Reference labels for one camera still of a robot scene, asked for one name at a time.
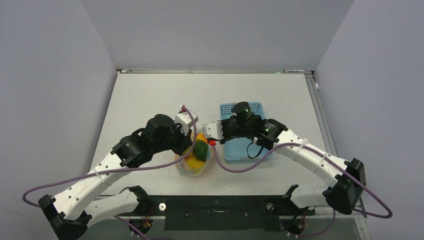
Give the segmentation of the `green avocado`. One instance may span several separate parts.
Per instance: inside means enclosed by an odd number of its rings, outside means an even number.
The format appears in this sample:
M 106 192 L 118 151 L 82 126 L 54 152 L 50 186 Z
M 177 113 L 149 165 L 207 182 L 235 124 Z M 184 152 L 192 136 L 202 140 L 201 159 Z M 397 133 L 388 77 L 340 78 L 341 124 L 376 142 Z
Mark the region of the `green avocado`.
M 208 157 L 208 144 L 201 141 L 201 140 L 197 140 L 195 142 L 194 148 L 193 148 L 193 153 L 194 156 L 203 162 L 206 162 L 207 157 Z

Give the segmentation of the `marker pen on edge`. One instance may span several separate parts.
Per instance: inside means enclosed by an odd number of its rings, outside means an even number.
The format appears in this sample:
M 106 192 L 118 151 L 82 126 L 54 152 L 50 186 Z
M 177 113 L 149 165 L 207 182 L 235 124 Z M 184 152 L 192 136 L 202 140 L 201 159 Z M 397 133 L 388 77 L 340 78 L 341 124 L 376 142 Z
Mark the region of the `marker pen on edge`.
M 302 73 L 302 74 L 304 74 L 307 71 L 303 70 L 303 69 L 284 69 L 283 72 L 284 73 Z

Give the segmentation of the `orange yellow mango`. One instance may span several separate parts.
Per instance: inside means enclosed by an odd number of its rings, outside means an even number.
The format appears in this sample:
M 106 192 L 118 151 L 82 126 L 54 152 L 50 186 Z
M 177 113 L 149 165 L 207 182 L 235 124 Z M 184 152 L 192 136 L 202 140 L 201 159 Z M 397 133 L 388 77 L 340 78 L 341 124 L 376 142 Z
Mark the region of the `orange yellow mango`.
M 198 133 L 196 135 L 196 140 L 197 141 L 202 141 L 202 142 L 204 142 L 206 144 L 208 143 L 208 140 L 204 137 L 204 134 L 202 132 L 200 132 L 200 133 Z

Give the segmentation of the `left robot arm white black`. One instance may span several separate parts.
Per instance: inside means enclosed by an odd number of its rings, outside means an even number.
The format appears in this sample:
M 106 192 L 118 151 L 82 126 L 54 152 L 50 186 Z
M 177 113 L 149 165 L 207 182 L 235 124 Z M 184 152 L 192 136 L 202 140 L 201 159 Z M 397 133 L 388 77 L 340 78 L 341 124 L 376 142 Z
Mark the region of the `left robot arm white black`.
M 116 181 L 152 160 L 154 154 L 171 150 L 182 156 L 192 145 L 191 134 L 197 115 L 183 110 L 174 118 L 157 114 L 144 128 L 123 137 L 88 174 L 68 189 L 45 195 L 38 204 L 60 240 L 77 240 L 89 227 L 123 213 L 143 215 L 151 208 L 151 200 L 139 185 L 121 193 L 97 199 Z

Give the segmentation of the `blue plastic basket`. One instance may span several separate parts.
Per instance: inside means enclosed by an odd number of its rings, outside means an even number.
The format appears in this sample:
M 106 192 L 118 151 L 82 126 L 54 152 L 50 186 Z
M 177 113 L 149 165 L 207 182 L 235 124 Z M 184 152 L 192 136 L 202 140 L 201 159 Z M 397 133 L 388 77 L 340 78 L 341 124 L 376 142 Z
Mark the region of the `blue plastic basket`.
M 232 114 L 232 108 L 236 103 L 222 103 L 219 106 L 220 118 L 222 120 L 230 118 Z M 251 111 L 265 118 L 264 109 L 262 103 L 259 101 L 249 102 Z M 265 148 L 261 151 L 261 147 L 253 144 L 248 138 L 235 138 L 227 141 L 224 146 L 224 158 L 227 164 L 241 164 L 241 163 L 252 163 L 260 160 L 267 152 Z

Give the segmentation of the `clear zip top bag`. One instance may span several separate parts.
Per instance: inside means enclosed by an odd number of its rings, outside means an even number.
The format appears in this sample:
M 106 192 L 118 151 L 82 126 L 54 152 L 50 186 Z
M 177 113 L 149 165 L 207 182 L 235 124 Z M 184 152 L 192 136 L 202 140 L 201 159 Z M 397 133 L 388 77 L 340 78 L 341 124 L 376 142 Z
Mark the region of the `clear zip top bag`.
M 214 158 L 212 147 L 203 136 L 203 131 L 198 130 L 194 147 L 183 160 L 175 164 L 179 174 L 186 177 L 200 176 Z

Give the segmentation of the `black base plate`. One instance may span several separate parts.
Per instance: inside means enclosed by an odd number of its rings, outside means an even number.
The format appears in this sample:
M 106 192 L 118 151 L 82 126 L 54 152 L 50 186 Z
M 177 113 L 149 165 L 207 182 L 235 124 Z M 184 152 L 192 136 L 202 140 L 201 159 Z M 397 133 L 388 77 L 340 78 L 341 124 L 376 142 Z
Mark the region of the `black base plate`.
M 128 217 L 164 217 L 166 231 L 282 230 L 280 218 L 314 216 L 283 195 L 150 195 L 142 210 Z

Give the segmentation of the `yellow lemon top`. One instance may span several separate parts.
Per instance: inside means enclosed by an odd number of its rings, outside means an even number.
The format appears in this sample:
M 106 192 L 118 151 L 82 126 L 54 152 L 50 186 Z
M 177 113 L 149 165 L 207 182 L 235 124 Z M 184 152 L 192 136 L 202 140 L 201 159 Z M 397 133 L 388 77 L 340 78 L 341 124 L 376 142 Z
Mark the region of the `yellow lemon top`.
M 198 171 L 199 169 L 203 168 L 205 165 L 205 162 L 202 160 L 198 160 L 194 155 L 189 156 L 186 158 L 186 164 L 188 167 L 193 171 Z

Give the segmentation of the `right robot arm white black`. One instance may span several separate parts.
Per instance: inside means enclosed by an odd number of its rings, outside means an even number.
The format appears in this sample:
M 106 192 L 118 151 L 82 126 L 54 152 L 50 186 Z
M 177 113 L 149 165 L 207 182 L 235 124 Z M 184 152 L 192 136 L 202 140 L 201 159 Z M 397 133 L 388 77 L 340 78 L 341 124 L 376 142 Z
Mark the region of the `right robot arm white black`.
M 319 149 L 281 122 L 253 113 L 246 101 L 235 104 L 231 113 L 219 121 L 221 144 L 247 138 L 263 149 L 293 160 L 323 181 L 312 186 L 293 185 L 282 201 L 287 213 L 315 206 L 329 206 L 345 215 L 354 211 L 366 185 L 365 167 L 360 160 L 348 161 Z

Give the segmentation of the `aluminium rail frame right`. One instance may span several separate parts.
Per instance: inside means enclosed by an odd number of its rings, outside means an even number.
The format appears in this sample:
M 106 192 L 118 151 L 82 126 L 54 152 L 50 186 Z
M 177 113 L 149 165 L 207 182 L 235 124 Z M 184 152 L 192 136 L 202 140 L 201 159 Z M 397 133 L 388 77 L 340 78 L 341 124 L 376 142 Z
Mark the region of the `aluminium rail frame right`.
M 309 90 L 309 94 L 311 96 L 314 111 L 318 120 L 318 125 L 324 141 L 325 149 L 329 154 L 334 154 L 335 156 L 338 156 L 336 146 L 334 144 L 334 140 L 330 131 L 330 127 L 324 112 L 324 108 L 319 97 L 319 87 L 314 79 L 314 71 L 308 70 L 306 71 L 304 76 Z

